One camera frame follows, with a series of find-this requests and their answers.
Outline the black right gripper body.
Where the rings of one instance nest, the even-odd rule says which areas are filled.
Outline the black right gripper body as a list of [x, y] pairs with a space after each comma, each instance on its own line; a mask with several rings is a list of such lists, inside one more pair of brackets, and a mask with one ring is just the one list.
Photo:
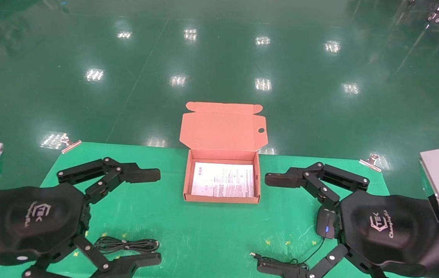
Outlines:
[[424, 277], [422, 259], [439, 234], [428, 201], [399, 195], [378, 196], [358, 191], [340, 205], [340, 238], [345, 258], [363, 273], [379, 271]]

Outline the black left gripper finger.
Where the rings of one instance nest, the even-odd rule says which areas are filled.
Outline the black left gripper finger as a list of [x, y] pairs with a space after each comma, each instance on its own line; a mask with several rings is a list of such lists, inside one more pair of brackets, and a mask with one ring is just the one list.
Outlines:
[[85, 190], [86, 203], [96, 204], [120, 184], [148, 183], [161, 179], [157, 168], [141, 169], [136, 163], [120, 163], [105, 157], [57, 172], [60, 184], [76, 185], [98, 178]]
[[[73, 236], [60, 240], [51, 245], [52, 252], [67, 248], [69, 245], [78, 248], [89, 259], [97, 270], [91, 275], [92, 278], [131, 278], [139, 268], [158, 265], [162, 258], [160, 253], [151, 252], [139, 255], [120, 257], [109, 261], [100, 251], [94, 248], [93, 244], [85, 236]], [[39, 236], [22, 236], [22, 247], [26, 250], [39, 252], [36, 262], [27, 268], [24, 278], [62, 278], [57, 273], [48, 272], [47, 268], [54, 262], [53, 255], [49, 251], [40, 252], [40, 248], [48, 248], [45, 239]]]

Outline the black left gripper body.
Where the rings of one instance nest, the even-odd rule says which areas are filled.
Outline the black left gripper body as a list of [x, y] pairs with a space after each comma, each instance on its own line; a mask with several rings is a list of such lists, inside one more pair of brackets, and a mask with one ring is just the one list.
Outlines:
[[26, 186], [0, 190], [0, 265], [15, 266], [36, 261], [39, 252], [22, 247], [22, 236], [39, 236], [48, 243], [54, 262], [62, 260], [75, 248], [52, 252], [57, 239], [85, 235], [90, 208], [85, 195], [69, 184], [51, 188]]

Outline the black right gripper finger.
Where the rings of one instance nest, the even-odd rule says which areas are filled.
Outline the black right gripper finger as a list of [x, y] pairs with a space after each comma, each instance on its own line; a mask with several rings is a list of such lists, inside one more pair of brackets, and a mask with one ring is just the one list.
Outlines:
[[316, 162], [306, 168], [290, 167], [286, 173], [267, 173], [265, 184], [278, 188], [304, 188], [322, 206], [338, 206], [340, 197], [326, 183], [356, 192], [367, 191], [370, 180], [343, 169]]
[[344, 244], [338, 244], [331, 252], [311, 269], [300, 264], [292, 264], [263, 257], [257, 254], [258, 271], [281, 278], [323, 278], [344, 258], [350, 258], [354, 266], [373, 278], [385, 278], [380, 264], [388, 257], [388, 248], [384, 246], [366, 246], [361, 251], [348, 249]]

